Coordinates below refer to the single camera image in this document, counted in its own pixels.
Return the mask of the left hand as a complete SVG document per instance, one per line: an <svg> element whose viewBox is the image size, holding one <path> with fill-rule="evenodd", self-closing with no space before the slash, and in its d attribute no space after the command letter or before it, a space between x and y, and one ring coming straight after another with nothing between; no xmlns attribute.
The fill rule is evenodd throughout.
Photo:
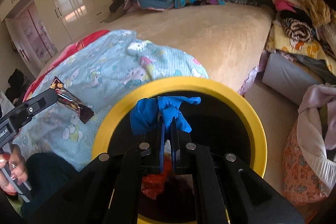
<svg viewBox="0 0 336 224"><path fill-rule="evenodd" d="M12 149L12 153L1 153L1 168L4 168L8 164L10 168L10 180L17 179L20 185L28 179L25 158L21 155L21 150L16 144L12 145ZM1 189L10 196L15 196L17 193L2 171Z"/></svg>

